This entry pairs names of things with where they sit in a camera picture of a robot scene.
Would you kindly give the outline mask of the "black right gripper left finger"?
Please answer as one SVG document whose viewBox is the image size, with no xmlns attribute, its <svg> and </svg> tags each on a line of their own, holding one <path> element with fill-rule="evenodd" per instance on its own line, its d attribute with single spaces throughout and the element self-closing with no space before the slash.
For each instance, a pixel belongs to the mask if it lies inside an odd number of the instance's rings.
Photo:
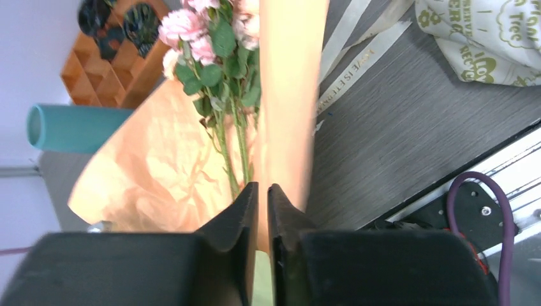
<svg viewBox="0 0 541 306">
<path fill-rule="evenodd" d="M 249 305 L 258 184 L 192 233 L 54 233 L 19 265 L 2 305 Z"/>
</svg>

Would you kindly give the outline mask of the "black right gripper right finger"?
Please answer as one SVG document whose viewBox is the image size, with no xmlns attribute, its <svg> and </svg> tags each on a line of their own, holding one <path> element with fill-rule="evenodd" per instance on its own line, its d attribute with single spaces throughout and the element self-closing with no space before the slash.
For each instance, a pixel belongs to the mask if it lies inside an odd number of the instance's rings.
<svg viewBox="0 0 541 306">
<path fill-rule="evenodd" d="M 466 241 L 440 230 L 318 229 L 268 191 L 276 305 L 496 305 Z"/>
</svg>

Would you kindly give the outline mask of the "green and peach wrapping paper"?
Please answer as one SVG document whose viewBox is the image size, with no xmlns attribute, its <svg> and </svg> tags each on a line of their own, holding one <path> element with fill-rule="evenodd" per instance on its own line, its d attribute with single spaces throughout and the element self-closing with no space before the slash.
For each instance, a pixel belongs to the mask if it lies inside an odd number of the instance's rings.
<svg viewBox="0 0 541 306">
<path fill-rule="evenodd" d="M 328 1 L 262 1 L 262 108 L 249 149 L 259 183 L 257 247 L 269 252 L 267 190 L 281 186 L 292 204 L 308 200 L 318 75 Z M 225 162 L 180 82 L 165 80 L 93 155 L 68 200 L 89 224 L 122 231 L 187 232 L 232 196 Z"/>
</svg>

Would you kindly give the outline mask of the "pink flower bunch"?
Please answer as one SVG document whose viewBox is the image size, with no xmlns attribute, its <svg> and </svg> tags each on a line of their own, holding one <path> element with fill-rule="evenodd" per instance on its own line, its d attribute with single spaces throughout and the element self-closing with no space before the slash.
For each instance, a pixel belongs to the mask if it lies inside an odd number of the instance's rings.
<svg viewBox="0 0 541 306">
<path fill-rule="evenodd" d="M 260 99 L 259 1 L 183 1 L 158 27 L 170 50 L 163 58 L 164 76 L 178 80 L 185 94 L 195 95 L 196 111 L 225 161 L 232 197 L 242 188 L 233 169 L 227 133 L 236 132 L 242 183 L 254 176 L 249 132 L 258 129 Z"/>
</svg>

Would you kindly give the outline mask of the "cream printed ribbon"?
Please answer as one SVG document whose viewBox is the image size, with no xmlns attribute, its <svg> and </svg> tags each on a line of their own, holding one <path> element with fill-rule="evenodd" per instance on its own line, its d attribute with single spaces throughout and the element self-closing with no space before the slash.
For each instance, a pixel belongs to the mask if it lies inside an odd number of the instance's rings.
<svg viewBox="0 0 541 306">
<path fill-rule="evenodd" d="M 412 25 L 411 20 L 403 20 L 402 17 L 413 1 L 391 1 L 368 29 L 348 46 L 348 39 L 371 3 L 350 1 L 323 48 L 319 84 L 328 79 L 339 65 L 344 66 L 320 94 L 316 102 L 317 115 L 326 111 L 355 85 Z"/>
</svg>

